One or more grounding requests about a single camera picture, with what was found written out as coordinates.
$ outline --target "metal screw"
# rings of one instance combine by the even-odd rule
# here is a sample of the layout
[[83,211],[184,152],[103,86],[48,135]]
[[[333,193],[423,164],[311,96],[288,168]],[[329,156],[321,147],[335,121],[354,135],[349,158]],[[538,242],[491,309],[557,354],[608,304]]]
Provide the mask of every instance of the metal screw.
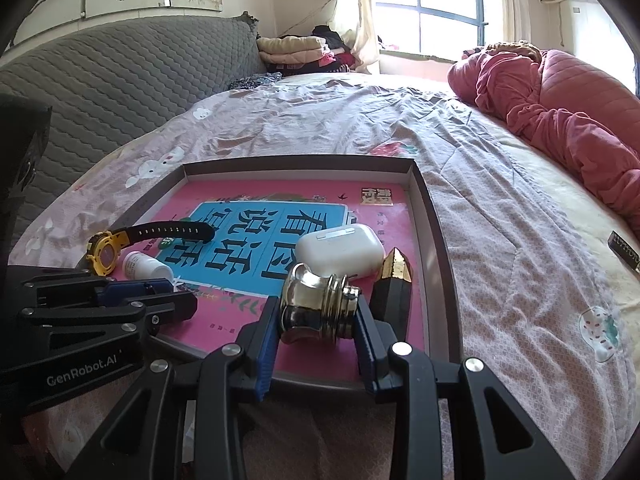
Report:
[[411,345],[409,343],[405,343],[403,341],[394,343],[391,349],[393,353],[396,355],[409,355],[413,350],[413,348],[411,348]]
[[222,353],[228,357],[238,355],[241,351],[242,348],[240,348],[240,345],[236,343],[229,343],[228,345],[224,345],[222,347]]
[[159,374],[160,372],[164,372],[169,367],[169,363],[164,359],[156,359],[151,363],[149,369],[155,373]]
[[481,372],[484,369],[484,363],[475,357],[471,357],[465,361],[465,367],[470,372]]

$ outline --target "black watch strap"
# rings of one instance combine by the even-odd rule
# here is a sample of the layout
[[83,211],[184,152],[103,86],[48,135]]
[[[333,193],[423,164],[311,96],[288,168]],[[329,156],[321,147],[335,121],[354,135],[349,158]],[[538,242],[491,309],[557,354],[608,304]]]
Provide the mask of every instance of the black watch strap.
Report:
[[113,234],[120,231],[126,232],[130,244],[136,244],[142,240],[151,240],[152,238],[184,238],[186,240],[210,242],[215,234],[215,229],[206,222],[181,222],[175,220],[133,225],[124,229],[117,229]]

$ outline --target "white curtain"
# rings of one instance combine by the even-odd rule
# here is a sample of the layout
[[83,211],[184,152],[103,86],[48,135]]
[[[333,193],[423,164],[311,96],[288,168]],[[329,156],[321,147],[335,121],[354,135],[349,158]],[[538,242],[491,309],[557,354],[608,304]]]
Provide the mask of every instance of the white curtain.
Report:
[[379,57],[373,24],[373,0],[336,0],[329,27],[340,34],[357,60],[357,71],[367,72]]
[[503,41],[531,41],[529,0],[502,0]]

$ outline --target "pink bed sheet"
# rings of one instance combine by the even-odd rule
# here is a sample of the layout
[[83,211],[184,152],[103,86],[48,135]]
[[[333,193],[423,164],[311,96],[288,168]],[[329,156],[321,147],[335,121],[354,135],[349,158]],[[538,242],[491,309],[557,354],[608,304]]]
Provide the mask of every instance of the pink bed sheet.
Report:
[[559,50],[540,64],[473,54],[448,79],[461,100],[562,164],[640,236],[640,101],[622,83]]

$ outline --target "gray quilted cover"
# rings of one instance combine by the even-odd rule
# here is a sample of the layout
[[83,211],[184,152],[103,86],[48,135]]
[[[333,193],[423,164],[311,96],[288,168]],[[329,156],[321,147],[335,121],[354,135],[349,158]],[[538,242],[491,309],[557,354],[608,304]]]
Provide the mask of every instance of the gray quilted cover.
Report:
[[255,22],[159,16],[108,23],[45,43],[0,68],[0,92],[53,106],[49,145],[14,242],[105,155],[233,80],[265,72]]

